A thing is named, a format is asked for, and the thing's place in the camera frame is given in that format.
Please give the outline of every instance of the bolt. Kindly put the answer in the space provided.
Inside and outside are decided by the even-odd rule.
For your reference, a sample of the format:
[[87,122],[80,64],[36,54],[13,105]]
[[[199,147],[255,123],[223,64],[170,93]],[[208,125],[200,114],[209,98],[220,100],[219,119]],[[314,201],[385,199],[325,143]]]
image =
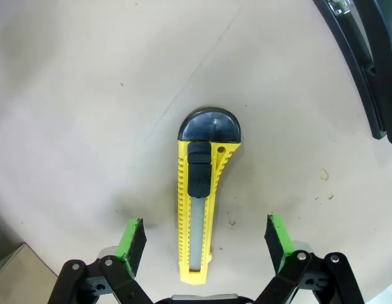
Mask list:
[[339,262],[339,257],[337,255],[331,255],[331,262],[332,263],[338,263]]
[[307,256],[304,252],[300,252],[299,254],[297,254],[297,259],[299,259],[300,261],[304,261],[306,258]]

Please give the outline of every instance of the beige box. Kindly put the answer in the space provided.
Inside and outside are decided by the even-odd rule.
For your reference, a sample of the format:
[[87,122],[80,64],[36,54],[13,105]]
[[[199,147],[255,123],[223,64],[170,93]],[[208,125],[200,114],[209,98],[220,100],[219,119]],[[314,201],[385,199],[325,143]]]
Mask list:
[[47,303],[56,275],[27,244],[0,261],[0,304]]

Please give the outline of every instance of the debris speck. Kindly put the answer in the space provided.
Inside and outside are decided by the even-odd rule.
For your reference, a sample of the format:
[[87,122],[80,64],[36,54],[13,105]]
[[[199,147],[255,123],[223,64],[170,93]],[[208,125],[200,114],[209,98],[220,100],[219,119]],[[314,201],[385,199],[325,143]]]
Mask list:
[[328,181],[328,178],[329,178],[329,174],[327,170],[321,169],[320,179],[322,179],[323,181]]

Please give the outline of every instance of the yellow box cutter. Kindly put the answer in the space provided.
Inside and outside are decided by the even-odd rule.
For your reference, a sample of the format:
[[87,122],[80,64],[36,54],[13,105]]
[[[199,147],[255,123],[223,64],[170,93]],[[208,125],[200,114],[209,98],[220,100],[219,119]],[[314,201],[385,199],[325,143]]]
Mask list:
[[179,268],[183,282],[207,278],[215,193],[224,165],[241,144],[236,117],[221,108],[190,113],[179,130]]

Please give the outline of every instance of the white table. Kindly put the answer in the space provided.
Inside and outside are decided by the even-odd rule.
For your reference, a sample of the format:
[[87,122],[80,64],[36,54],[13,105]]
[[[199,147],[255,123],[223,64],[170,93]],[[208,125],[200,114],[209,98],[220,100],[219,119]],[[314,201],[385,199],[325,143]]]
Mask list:
[[[0,217],[56,273],[143,217],[137,280],[153,300],[254,298],[274,275],[274,212],[319,257],[343,252],[366,300],[392,281],[392,145],[371,137],[313,2],[13,2],[0,0]],[[176,137],[206,105],[238,117],[243,144],[219,185],[208,283],[190,286]]]

